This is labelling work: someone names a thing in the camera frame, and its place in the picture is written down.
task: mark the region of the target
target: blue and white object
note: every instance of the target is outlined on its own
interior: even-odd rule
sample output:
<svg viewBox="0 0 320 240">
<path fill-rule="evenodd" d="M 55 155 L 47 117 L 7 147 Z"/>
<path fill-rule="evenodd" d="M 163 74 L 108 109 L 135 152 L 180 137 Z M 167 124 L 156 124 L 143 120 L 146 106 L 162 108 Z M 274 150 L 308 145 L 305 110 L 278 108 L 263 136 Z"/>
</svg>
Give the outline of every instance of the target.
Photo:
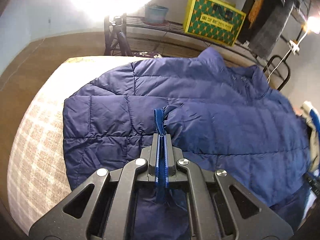
<svg viewBox="0 0 320 240">
<path fill-rule="evenodd" d="M 311 136 L 310 136 L 310 156 L 311 156 L 311 164 L 309 171 L 314 172 L 319 169 L 320 164 L 320 115 L 313 107 L 311 102 L 305 101 L 301 107 L 302 116 L 306 119 L 307 125 L 311 128 Z"/>
</svg>

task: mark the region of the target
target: blue bucket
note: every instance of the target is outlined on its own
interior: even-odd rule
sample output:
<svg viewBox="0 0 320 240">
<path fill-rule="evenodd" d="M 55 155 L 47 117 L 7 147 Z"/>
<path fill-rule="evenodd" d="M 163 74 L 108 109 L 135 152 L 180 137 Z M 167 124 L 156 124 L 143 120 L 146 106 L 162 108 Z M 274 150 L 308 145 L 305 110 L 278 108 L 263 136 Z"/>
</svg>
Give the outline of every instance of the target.
<svg viewBox="0 0 320 240">
<path fill-rule="evenodd" d="M 144 20 L 148 23 L 161 24 L 164 22 L 168 10 L 167 7 L 159 5 L 146 5 Z"/>
</svg>

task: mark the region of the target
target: navy puffer jacket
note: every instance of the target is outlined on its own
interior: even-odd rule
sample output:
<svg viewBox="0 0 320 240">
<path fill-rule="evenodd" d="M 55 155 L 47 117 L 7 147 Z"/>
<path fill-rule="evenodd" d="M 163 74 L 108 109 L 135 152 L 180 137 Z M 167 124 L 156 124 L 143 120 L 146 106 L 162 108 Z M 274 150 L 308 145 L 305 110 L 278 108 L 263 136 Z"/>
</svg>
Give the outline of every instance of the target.
<svg viewBox="0 0 320 240">
<path fill-rule="evenodd" d="M 65 100 L 63 150 L 71 189 L 112 171 L 152 144 L 154 109 L 165 109 L 172 144 L 202 169 L 225 169 L 295 229 L 308 196 L 306 124 L 257 66 L 228 68 L 213 48 L 197 58 L 117 67 Z M 184 239 L 180 192 L 166 204 L 140 192 L 135 239 Z"/>
</svg>

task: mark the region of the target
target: white cable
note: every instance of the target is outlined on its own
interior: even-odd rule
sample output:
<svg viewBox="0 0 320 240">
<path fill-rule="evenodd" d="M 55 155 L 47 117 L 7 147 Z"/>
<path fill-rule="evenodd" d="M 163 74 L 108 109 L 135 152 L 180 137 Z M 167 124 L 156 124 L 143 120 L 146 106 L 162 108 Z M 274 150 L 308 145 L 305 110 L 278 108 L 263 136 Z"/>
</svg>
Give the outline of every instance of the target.
<svg viewBox="0 0 320 240">
<path fill-rule="evenodd" d="M 307 36 L 307 34 L 308 34 L 308 30 L 306 30 L 306 33 L 301 37 L 301 39 L 297 43 L 297 46 L 299 46 L 300 42 L 305 38 L 305 36 Z"/>
<path fill-rule="evenodd" d="M 281 59 L 281 61 L 279 62 L 279 64 L 274 68 L 274 70 L 271 72 L 271 74 L 268 76 L 267 80 L 268 80 L 268 84 L 270 83 L 270 77 L 272 75 L 272 73 L 277 69 L 277 67 L 279 67 L 279 65 L 281 64 L 281 62 L 284 60 L 284 58 L 289 54 L 289 52 L 292 49 L 292 45 L 290 45 L 290 49 L 288 50 L 288 52 L 284 55 L 284 57 Z"/>
<path fill-rule="evenodd" d="M 268 62 L 266 63 L 265 67 L 266 67 L 266 68 L 267 68 L 267 70 L 268 70 L 268 77 L 269 77 L 271 74 L 270 74 L 270 70 L 269 70 Z"/>
</svg>

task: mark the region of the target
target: black metal rack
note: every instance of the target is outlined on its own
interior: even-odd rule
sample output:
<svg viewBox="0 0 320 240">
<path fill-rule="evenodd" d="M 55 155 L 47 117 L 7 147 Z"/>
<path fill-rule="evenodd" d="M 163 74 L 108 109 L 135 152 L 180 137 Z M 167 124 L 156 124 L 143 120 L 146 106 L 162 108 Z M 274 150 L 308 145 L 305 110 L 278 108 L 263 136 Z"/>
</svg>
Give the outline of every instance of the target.
<svg viewBox="0 0 320 240">
<path fill-rule="evenodd" d="M 302 8 L 301 10 L 295 10 L 295 14 L 292 14 L 293 18 L 298 22 L 303 24 L 309 16 L 310 13 L 310 9 L 311 9 L 311 5 L 312 2 L 311 0 L 302 0 Z M 261 67 L 263 69 L 263 71 L 267 71 L 270 66 L 273 67 L 273 69 L 276 67 L 275 64 L 273 63 L 273 61 L 275 59 L 282 59 L 283 57 L 281 57 L 280 55 L 273 55 L 269 60 L 267 59 L 263 59 L 263 58 L 259 58 L 258 55 L 255 55 L 249 48 L 247 48 L 246 46 L 244 46 L 243 44 L 239 43 L 238 41 L 236 41 L 235 46 L 239 47 L 241 49 L 244 49 L 246 51 L 249 52 L 249 54 L 251 55 L 250 57 L 247 55 L 244 55 L 243 53 L 233 49 L 232 47 L 229 46 L 225 46 L 219 43 L 216 43 L 214 41 L 210 41 L 204 38 L 201 38 L 199 36 L 193 36 L 190 34 L 187 34 L 183 31 L 182 28 L 182 24 L 177 23 L 177 22 L 172 22 L 172 21 L 166 21 L 163 25 L 150 25 L 147 24 L 145 22 L 143 22 L 143 17 L 140 16 L 127 16 L 126 14 L 124 14 L 122 16 L 123 19 L 123 32 L 126 34 L 126 28 L 127 27 L 136 27 L 136 28 L 144 28 L 144 29 L 149 29 L 149 30 L 156 30 L 156 31 L 161 31 L 161 32 L 165 32 L 165 34 L 167 33 L 173 33 L 173 34 L 178 34 L 178 35 L 182 35 L 182 36 L 186 36 L 189 38 L 193 38 L 196 40 L 200 40 L 203 41 L 204 44 L 209 44 L 207 46 L 210 45 L 214 45 L 214 46 L 218 46 L 220 48 L 226 49 L 228 51 L 230 51 L 231 53 L 235 53 L 249 61 L 251 61 L 253 64 L 258 65 L 259 67 Z M 106 48 L 108 48 L 109 51 L 120 51 L 120 48 L 118 46 L 118 41 L 112 43 L 112 40 L 110 40 L 109 36 L 107 35 L 107 27 L 108 27 L 108 21 L 105 20 L 105 37 L 106 37 Z M 303 27 L 301 28 L 298 36 L 297 36 L 297 40 L 299 40 L 299 38 L 301 37 L 303 32 Z M 173 42 L 169 42 L 169 41 L 164 41 L 164 40 L 155 40 L 155 39 L 149 39 L 149 38 L 140 38 L 140 37 L 130 37 L 130 39 L 135 39 L 135 40 L 145 40 L 145 41 L 152 41 L 152 42 L 156 42 L 158 44 L 163 43 L 163 44 L 168 44 L 168 45 L 173 45 L 173 46 L 178 46 L 178 47 L 182 47 L 182 48 L 187 48 L 187 49 L 191 49 L 194 51 L 198 51 L 201 52 L 202 50 L 200 49 L 196 49 L 190 46 L 185 46 L 185 45 L 181 45 L 181 44 L 177 44 L 177 43 L 173 43 Z M 281 35 L 281 40 L 284 41 L 286 44 L 289 44 L 289 40 L 287 38 L 285 38 L 283 35 Z M 289 81 L 290 76 L 291 76 L 291 69 L 290 66 L 287 63 L 287 59 L 289 58 L 289 56 L 291 55 L 291 51 L 288 53 L 288 55 L 284 58 L 284 60 L 282 61 L 282 63 L 284 64 L 284 66 L 287 69 L 287 76 L 284 78 L 282 76 L 282 74 L 278 71 L 278 69 L 275 70 L 274 75 L 276 75 L 277 77 L 279 77 L 282 80 L 282 83 L 280 84 L 280 86 L 277 88 L 277 90 L 281 90 Z"/>
</svg>

